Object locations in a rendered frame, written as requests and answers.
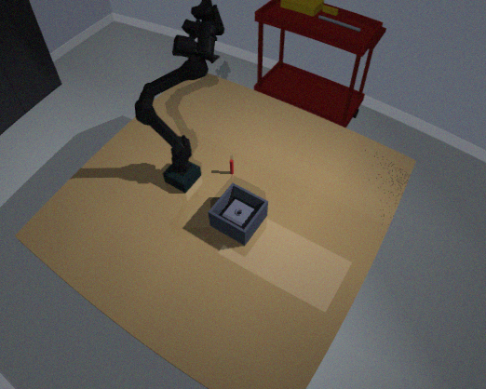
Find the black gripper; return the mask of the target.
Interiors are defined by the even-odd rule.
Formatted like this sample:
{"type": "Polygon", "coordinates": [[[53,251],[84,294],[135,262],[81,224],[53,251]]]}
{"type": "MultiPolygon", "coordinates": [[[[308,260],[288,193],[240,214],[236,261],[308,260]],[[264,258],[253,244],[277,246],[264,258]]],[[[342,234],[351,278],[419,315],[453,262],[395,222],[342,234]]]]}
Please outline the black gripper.
{"type": "Polygon", "coordinates": [[[197,40],[206,38],[215,42],[216,35],[223,35],[223,21],[218,10],[217,5],[212,6],[211,0],[202,0],[199,6],[192,7],[191,14],[197,20],[202,20],[199,24],[199,32],[196,33],[197,40]]]}

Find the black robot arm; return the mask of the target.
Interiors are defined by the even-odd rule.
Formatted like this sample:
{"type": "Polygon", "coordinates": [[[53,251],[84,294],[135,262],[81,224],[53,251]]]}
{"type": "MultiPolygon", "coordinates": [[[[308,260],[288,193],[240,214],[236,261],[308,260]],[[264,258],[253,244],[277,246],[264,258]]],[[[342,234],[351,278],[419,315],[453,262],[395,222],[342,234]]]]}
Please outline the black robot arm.
{"type": "Polygon", "coordinates": [[[139,99],[135,102],[136,119],[142,124],[152,127],[163,140],[171,146],[172,171],[185,175],[191,168],[189,157],[192,148],[189,139],[184,135],[178,136],[156,114],[153,107],[155,95],[180,84],[185,80],[195,80],[208,74],[209,67],[206,60],[215,62],[220,56],[214,54],[215,42],[212,39],[201,38],[197,41],[200,20],[185,20],[182,29],[189,34],[176,35],[172,49],[173,56],[188,58],[178,69],[161,76],[143,87],[139,99]]]}

